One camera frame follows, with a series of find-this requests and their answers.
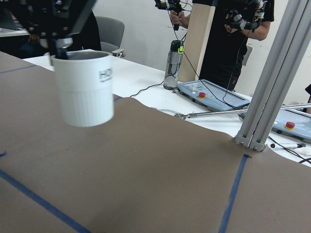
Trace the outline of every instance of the white wall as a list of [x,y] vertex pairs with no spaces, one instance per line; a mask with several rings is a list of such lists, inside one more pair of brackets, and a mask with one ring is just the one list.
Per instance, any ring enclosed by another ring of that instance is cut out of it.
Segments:
[[[236,91],[252,95],[269,54],[278,26],[281,22],[288,0],[275,0],[275,21],[271,24],[268,38],[264,41],[249,39],[254,49],[242,73]],[[97,0],[93,7],[96,16],[111,17],[125,23],[121,47],[125,49],[125,59],[149,67],[165,70],[167,55],[175,34],[167,11],[158,10],[154,0]],[[176,32],[182,38],[187,30],[179,28]],[[311,83],[309,74],[311,46],[308,47],[297,75],[284,101],[303,103],[309,98],[304,88]]]

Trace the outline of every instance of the office chair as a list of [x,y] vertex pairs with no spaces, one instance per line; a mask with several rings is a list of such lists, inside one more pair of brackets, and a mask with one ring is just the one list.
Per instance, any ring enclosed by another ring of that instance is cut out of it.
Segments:
[[242,61],[242,65],[243,66],[246,66],[246,63],[247,63],[247,60],[249,58],[249,55],[251,54],[252,50],[253,50],[253,47],[250,47],[248,45],[246,45],[247,47],[247,52],[246,54],[244,55],[244,58],[243,58],[243,61]]
[[102,51],[111,52],[114,56],[124,57],[120,45],[124,33],[124,23],[113,18],[96,16]]

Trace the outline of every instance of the hand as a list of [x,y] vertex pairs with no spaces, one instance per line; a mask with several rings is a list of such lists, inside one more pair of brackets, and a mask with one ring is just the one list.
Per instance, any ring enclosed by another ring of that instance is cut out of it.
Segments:
[[177,15],[177,12],[175,11],[170,11],[170,17],[173,25],[178,24],[179,26],[183,26],[185,24],[185,14],[184,12],[179,12]]
[[225,30],[227,33],[235,33],[238,29],[231,28],[229,25],[225,24]]
[[39,35],[35,35],[35,34],[31,34],[29,36],[28,42],[31,44],[37,44],[39,43],[40,40],[40,36]]

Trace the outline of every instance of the desk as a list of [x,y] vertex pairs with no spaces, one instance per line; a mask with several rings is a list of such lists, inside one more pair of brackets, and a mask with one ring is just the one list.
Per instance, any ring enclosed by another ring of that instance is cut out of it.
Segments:
[[[310,231],[309,167],[269,148],[241,147],[226,133],[141,104],[139,95],[115,98],[115,116],[105,124],[66,125],[53,72],[0,57],[0,146],[7,150],[0,157],[0,231]],[[124,74],[124,82],[115,82],[114,92],[124,89],[124,96],[158,81],[146,75],[162,81],[161,71],[121,59],[116,64],[122,67],[115,67],[115,80]],[[139,70],[129,72],[132,66]],[[142,83],[128,90],[131,78]],[[165,96],[159,99],[166,102]],[[148,99],[155,97],[150,92]]]
[[7,28],[1,28],[0,37],[21,36],[29,35],[26,30],[11,30]]
[[[165,72],[162,70],[143,66],[124,59],[118,59],[116,57],[112,57],[112,60],[114,68],[112,92],[115,95],[129,97],[136,94],[139,90],[143,90],[151,85],[155,85],[163,81]],[[50,65],[48,56],[29,58],[25,59],[25,61],[31,62],[49,70],[53,70],[53,66]],[[149,88],[134,98],[148,107],[173,110],[182,114],[193,112],[201,113],[207,111],[205,107],[193,103],[189,98],[182,96],[179,93],[173,93],[172,91],[164,89],[162,85]],[[193,118],[187,119],[186,121],[207,129],[227,133],[232,137],[235,137],[242,125],[242,120],[235,114],[197,119]],[[270,136],[278,143],[301,143],[301,141],[298,139],[279,135],[275,132],[271,132]],[[272,143],[273,142],[270,139],[267,140],[268,146],[270,146]],[[309,158],[311,157],[311,145],[309,143],[306,143],[306,145],[306,148],[296,149],[295,151],[298,153],[301,151],[303,153],[302,157]],[[283,149],[273,149],[273,151],[290,160],[296,162],[301,161],[300,158],[286,152]]]

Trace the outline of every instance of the water bottle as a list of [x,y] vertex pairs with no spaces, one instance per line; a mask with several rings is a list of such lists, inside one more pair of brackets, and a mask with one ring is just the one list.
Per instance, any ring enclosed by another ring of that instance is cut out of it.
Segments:
[[184,52],[184,42],[173,40],[167,58],[166,72],[163,87],[167,90],[174,90],[177,87],[181,60]]

